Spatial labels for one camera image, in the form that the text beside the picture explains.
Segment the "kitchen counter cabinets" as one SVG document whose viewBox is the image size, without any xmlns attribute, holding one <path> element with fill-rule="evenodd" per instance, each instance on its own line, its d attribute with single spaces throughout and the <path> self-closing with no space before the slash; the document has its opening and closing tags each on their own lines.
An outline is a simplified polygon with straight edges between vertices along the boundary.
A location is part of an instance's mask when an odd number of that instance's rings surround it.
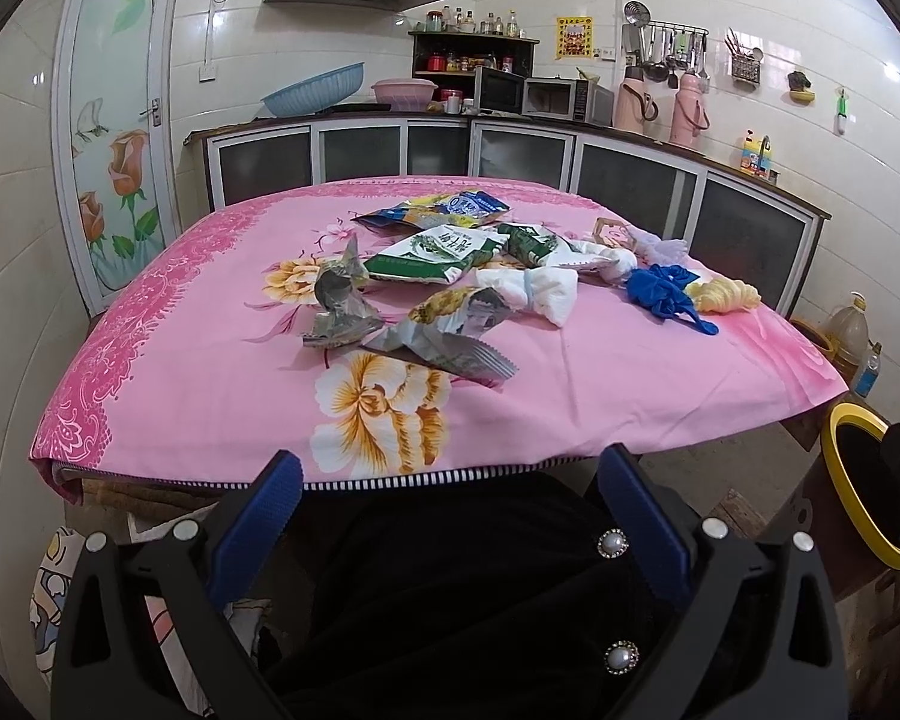
<svg viewBox="0 0 900 720">
<path fill-rule="evenodd" d="M 214 210 L 263 193 L 385 176 L 468 176 L 575 193 L 792 314 L 829 211 L 687 149 L 612 128 L 343 106 L 188 133 Z"/>
</svg>

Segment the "lilac foam fruit net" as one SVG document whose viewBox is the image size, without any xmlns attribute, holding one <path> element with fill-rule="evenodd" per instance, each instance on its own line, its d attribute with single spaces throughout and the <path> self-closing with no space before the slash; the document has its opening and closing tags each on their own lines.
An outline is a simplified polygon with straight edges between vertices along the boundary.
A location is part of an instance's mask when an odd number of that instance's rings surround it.
<svg viewBox="0 0 900 720">
<path fill-rule="evenodd" d="M 688 260 L 689 247 L 683 239 L 662 239 L 637 227 L 631 229 L 631 236 L 632 250 L 642 266 L 685 265 Z"/>
</svg>

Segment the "yellow blue candy bag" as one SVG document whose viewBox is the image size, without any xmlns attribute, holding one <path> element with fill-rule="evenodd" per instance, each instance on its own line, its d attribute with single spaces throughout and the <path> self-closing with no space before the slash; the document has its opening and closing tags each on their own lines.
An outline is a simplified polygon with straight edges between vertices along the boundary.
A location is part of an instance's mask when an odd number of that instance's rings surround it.
<svg viewBox="0 0 900 720">
<path fill-rule="evenodd" d="M 448 226 L 475 229 L 497 223 L 510 211 L 510 206 L 482 190 L 460 190 L 436 193 L 404 200 L 390 208 L 357 216 L 356 221 L 368 229 L 383 231 L 390 227 L 412 227 L 416 231 Z"/>
</svg>

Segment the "wall chopstick holder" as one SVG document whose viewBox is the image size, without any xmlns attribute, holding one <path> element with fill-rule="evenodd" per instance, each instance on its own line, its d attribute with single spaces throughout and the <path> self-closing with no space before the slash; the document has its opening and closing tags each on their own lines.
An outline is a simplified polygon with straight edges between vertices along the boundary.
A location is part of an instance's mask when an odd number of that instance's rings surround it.
<svg viewBox="0 0 900 720">
<path fill-rule="evenodd" d="M 759 47 L 747 49 L 741 46 L 740 39 L 733 29 L 727 29 L 725 47 L 730 54 L 730 78 L 735 85 L 756 89 L 761 84 L 761 67 L 763 51 Z"/>
</svg>

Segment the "black microwave oven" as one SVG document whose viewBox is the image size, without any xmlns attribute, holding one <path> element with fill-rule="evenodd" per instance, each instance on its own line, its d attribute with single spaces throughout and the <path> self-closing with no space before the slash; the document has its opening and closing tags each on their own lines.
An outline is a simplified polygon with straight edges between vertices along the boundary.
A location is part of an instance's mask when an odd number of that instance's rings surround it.
<svg viewBox="0 0 900 720">
<path fill-rule="evenodd" d="M 494 114 L 523 114 L 525 78 L 515 73 L 478 67 L 475 70 L 475 106 L 479 112 Z"/>
</svg>

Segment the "pink thermos left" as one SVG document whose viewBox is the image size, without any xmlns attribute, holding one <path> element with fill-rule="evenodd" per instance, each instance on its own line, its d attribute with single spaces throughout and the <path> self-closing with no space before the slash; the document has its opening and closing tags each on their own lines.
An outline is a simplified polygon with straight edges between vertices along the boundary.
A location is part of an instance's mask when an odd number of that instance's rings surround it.
<svg viewBox="0 0 900 720">
<path fill-rule="evenodd" d="M 658 106 L 645 88 L 645 73 L 639 65 L 624 70 L 614 103 L 613 127 L 622 132 L 644 135 L 658 119 Z"/>
</svg>

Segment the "brown plastic bucket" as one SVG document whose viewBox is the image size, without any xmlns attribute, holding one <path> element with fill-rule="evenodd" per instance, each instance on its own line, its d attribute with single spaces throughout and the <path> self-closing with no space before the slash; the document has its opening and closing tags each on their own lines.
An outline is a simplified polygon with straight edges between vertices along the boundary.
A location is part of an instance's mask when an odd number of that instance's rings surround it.
<svg viewBox="0 0 900 720">
<path fill-rule="evenodd" d="M 793 327 L 797 328 L 798 332 L 802 333 L 803 337 L 805 337 L 809 343 L 813 344 L 814 348 L 818 349 L 821 355 L 828 361 L 834 359 L 837 351 L 836 345 L 834 344 L 834 341 L 818 327 L 818 325 L 809 323 L 806 320 L 800 319 L 800 317 L 792 317 L 790 323 L 792 323 Z"/>
</svg>

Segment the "black spice shelf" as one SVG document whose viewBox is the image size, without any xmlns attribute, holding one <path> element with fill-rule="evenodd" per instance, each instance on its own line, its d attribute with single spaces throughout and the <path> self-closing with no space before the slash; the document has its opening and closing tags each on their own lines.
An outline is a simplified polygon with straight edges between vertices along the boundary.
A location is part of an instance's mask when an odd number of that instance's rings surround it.
<svg viewBox="0 0 900 720">
<path fill-rule="evenodd" d="M 418 31 L 411 29 L 411 75 L 439 88 L 471 93 L 476 71 L 482 67 L 532 76 L 536 39 L 482 32 Z"/>
</svg>

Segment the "blue rubber glove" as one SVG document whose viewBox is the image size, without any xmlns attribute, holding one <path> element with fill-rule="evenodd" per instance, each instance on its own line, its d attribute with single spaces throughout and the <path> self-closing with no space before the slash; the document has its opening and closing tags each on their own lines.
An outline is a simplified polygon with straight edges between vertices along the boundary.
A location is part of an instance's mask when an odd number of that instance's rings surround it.
<svg viewBox="0 0 900 720">
<path fill-rule="evenodd" d="M 651 265 L 636 268 L 626 280 L 626 296 L 632 304 L 648 310 L 658 320 L 674 320 L 704 335 L 717 335 L 718 327 L 697 314 L 685 288 L 699 280 L 681 265 Z"/>
</svg>

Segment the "yellow wall poster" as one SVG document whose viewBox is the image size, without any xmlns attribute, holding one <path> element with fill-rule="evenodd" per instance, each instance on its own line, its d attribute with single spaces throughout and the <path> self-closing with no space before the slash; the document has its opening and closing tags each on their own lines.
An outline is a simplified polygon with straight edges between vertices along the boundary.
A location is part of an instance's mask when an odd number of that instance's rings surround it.
<svg viewBox="0 0 900 720">
<path fill-rule="evenodd" d="M 554 45 L 557 60 L 591 59 L 595 54 L 593 18 L 585 15 L 558 16 Z"/>
</svg>

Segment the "white tissue wad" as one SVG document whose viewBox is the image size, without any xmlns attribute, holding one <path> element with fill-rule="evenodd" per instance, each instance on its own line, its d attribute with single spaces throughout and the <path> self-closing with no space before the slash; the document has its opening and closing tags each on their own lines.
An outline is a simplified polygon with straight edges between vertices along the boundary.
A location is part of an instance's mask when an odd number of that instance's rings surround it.
<svg viewBox="0 0 900 720">
<path fill-rule="evenodd" d="M 577 301 L 578 276 L 566 268 L 484 268 L 476 283 L 495 289 L 510 309 L 543 317 L 557 328 L 566 325 Z"/>
<path fill-rule="evenodd" d="M 608 284 L 624 283 L 639 266 L 634 252 L 589 241 L 559 241 L 546 257 L 548 268 L 564 268 L 595 275 Z"/>
</svg>

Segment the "green white milk pouch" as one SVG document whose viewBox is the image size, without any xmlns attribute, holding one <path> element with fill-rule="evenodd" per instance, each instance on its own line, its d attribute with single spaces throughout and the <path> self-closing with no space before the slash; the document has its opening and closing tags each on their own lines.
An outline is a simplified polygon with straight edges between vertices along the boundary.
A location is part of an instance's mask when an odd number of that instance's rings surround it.
<svg viewBox="0 0 900 720">
<path fill-rule="evenodd" d="M 507 236 L 495 229 L 441 224 L 390 245 L 368 257 L 364 266 L 375 280 L 450 286 L 489 262 L 505 244 Z"/>
</svg>

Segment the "flower painted glass door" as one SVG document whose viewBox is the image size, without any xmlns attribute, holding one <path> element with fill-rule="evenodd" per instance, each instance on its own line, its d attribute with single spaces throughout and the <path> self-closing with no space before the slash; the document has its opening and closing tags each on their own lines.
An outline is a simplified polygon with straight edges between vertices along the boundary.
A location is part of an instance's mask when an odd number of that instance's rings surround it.
<svg viewBox="0 0 900 720">
<path fill-rule="evenodd" d="M 178 238 L 170 38 L 175 0 L 64 0 L 55 47 L 53 177 L 92 317 Z"/>
</svg>

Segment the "pink floral tablecloth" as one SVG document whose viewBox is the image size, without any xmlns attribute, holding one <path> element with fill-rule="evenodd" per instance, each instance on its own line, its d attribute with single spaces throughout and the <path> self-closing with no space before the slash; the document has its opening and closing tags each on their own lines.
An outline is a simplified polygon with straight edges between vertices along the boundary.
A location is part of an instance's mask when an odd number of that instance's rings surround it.
<svg viewBox="0 0 900 720">
<path fill-rule="evenodd" d="M 704 335 L 584 281 L 564 325 L 521 312 L 487 333 L 515 366 L 473 382 L 304 338 L 312 284 L 347 244 L 385 239 L 361 216 L 458 177 L 352 179 L 206 216 L 107 310 L 38 422 L 30 457 L 66 499 L 84 476 L 237 486 L 279 450 L 312 486 L 450 483 L 744 433 L 826 405 L 842 377 L 769 307 Z"/>
</svg>

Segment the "pink plastic basin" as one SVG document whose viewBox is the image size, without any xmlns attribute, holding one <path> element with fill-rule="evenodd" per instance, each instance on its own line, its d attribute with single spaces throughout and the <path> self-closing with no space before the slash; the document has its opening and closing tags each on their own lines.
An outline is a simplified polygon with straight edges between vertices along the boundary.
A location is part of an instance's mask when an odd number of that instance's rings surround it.
<svg viewBox="0 0 900 720">
<path fill-rule="evenodd" d="M 386 78 L 372 85 L 375 101 L 393 112 L 425 112 L 436 89 L 436 83 L 425 78 Z"/>
</svg>

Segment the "red white cardboard box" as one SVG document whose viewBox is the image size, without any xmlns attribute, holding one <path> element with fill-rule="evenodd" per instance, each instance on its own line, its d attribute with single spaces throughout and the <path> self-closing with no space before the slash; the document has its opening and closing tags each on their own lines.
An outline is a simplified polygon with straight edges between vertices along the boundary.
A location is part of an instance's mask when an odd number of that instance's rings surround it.
<svg viewBox="0 0 900 720">
<path fill-rule="evenodd" d="M 598 218 L 592 229 L 593 240 L 611 249 L 628 249 L 634 252 L 637 241 L 626 223 L 614 218 Z"/>
</svg>

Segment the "silver microwave oven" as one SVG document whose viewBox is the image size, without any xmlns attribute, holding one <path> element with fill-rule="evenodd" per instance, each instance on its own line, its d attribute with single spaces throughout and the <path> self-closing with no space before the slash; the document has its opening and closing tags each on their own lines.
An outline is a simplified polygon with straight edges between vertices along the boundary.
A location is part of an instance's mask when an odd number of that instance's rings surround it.
<svg viewBox="0 0 900 720">
<path fill-rule="evenodd" d="M 613 109 L 614 93 L 593 80 L 528 78 L 523 83 L 525 117 L 610 127 Z"/>
</svg>

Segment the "cooking oil jug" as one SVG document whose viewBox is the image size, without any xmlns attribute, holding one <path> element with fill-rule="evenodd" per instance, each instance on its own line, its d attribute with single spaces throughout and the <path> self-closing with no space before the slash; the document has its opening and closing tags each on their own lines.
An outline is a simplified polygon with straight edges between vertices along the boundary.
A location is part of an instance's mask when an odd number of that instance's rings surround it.
<svg viewBox="0 0 900 720">
<path fill-rule="evenodd" d="M 870 344 L 866 299 L 862 293 L 850 293 L 850 302 L 829 317 L 824 326 L 824 336 L 834 346 L 832 364 L 844 382 L 850 385 L 866 360 Z"/>
</svg>

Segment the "silver yellow snack wrapper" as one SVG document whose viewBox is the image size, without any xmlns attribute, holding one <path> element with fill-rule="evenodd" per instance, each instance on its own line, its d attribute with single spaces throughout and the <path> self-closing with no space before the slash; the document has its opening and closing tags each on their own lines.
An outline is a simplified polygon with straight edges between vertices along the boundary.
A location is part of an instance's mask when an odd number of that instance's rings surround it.
<svg viewBox="0 0 900 720">
<path fill-rule="evenodd" d="M 362 346 L 382 355 L 415 359 L 455 377 L 496 385 L 514 377 L 518 367 L 482 335 L 513 315 L 494 288 L 442 289 Z"/>
</svg>

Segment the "blue plastic basin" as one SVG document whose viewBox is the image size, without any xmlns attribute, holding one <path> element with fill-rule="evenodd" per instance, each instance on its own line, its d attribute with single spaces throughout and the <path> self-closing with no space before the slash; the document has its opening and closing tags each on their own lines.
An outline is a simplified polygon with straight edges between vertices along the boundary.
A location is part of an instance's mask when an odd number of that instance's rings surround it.
<svg viewBox="0 0 900 720">
<path fill-rule="evenodd" d="M 361 89 L 363 82 L 364 64 L 357 62 L 284 86 L 265 96 L 261 103 L 274 117 L 304 117 L 351 98 Z"/>
</svg>

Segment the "small blue water bottle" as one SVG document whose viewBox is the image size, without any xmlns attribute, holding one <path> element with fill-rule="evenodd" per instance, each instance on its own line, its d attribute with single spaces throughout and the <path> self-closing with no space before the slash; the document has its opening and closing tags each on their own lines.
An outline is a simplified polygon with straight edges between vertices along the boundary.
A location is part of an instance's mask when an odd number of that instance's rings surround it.
<svg viewBox="0 0 900 720">
<path fill-rule="evenodd" d="M 857 397 L 870 397 L 871 390 L 873 390 L 878 377 L 880 377 L 881 351 L 883 351 L 883 348 L 881 348 L 881 343 L 879 341 L 872 341 L 870 343 L 868 355 L 866 355 L 865 361 L 860 364 L 859 372 L 857 372 L 854 379 L 854 385 L 852 385 L 852 392 L 854 392 Z"/>
</svg>

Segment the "yellow rimmed trash bin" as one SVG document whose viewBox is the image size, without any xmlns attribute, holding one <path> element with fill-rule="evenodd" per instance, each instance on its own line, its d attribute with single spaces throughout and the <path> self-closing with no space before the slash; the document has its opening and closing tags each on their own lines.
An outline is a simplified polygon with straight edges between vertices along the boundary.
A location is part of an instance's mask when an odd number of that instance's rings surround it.
<svg viewBox="0 0 900 720">
<path fill-rule="evenodd" d="M 837 499 L 863 544 L 900 571 L 900 487 L 884 450 L 889 426 L 873 411 L 837 403 L 821 431 L 821 452 Z"/>
</svg>

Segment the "yellow cabbage leaf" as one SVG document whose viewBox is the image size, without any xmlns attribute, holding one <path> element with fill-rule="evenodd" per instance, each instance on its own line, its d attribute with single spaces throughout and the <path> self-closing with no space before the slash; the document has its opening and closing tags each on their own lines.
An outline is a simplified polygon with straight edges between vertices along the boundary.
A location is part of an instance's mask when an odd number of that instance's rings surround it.
<svg viewBox="0 0 900 720">
<path fill-rule="evenodd" d="M 754 310 L 763 300 L 758 289 L 741 280 L 713 277 L 709 281 L 693 281 L 685 294 L 699 314 L 731 314 Z"/>
</svg>

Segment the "pink thermos right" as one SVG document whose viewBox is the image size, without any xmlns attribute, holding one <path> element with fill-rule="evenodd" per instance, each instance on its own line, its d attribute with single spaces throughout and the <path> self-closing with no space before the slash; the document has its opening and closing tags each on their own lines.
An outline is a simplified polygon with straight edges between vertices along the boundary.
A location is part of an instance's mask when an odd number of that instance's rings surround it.
<svg viewBox="0 0 900 720">
<path fill-rule="evenodd" d="M 697 140 L 710 128 L 709 114 L 702 93 L 701 80 L 696 73 L 679 78 L 673 98 L 670 143 L 679 148 L 696 149 Z"/>
</svg>

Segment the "pink thermos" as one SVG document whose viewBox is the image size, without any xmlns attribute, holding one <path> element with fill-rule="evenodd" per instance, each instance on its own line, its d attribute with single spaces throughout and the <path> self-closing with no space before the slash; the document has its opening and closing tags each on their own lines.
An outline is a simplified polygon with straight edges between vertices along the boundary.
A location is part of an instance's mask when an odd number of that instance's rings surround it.
<svg viewBox="0 0 900 720">
<path fill-rule="evenodd" d="M 645 73 L 639 65 L 624 70 L 614 103 L 613 127 L 622 132 L 644 135 L 658 119 L 658 106 L 645 88 Z"/>
<path fill-rule="evenodd" d="M 679 148 L 696 149 L 697 140 L 710 128 L 709 114 L 702 93 L 701 80 L 696 73 L 679 78 L 673 98 L 670 143 Z"/>
</svg>

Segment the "yellow dish soap bottle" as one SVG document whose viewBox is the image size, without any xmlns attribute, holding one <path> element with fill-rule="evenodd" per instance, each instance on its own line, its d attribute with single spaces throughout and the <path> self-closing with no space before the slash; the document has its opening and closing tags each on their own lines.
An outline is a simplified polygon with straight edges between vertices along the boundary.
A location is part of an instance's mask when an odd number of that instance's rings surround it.
<svg viewBox="0 0 900 720">
<path fill-rule="evenodd" d="M 740 171 L 769 181 L 771 164 L 772 142 L 769 135 L 758 135 L 748 128 L 741 145 Z"/>
</svg>

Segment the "hanging utensil rack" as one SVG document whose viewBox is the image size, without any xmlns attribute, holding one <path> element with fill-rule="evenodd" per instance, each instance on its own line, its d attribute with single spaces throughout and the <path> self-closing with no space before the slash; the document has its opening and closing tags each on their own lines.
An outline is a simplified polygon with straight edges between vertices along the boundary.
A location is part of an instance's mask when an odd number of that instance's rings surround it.
<svg viewBox="0 0 900 720">
<path fill-rule="evenodd" d="M 709 91 L 709 32 L 699 26 L 655 20 L 640 0 L 622 5 L 624 76 L 665 83 L 676 89 L 683 75 L 696 76 L 702 93 Z"/>
</svg>

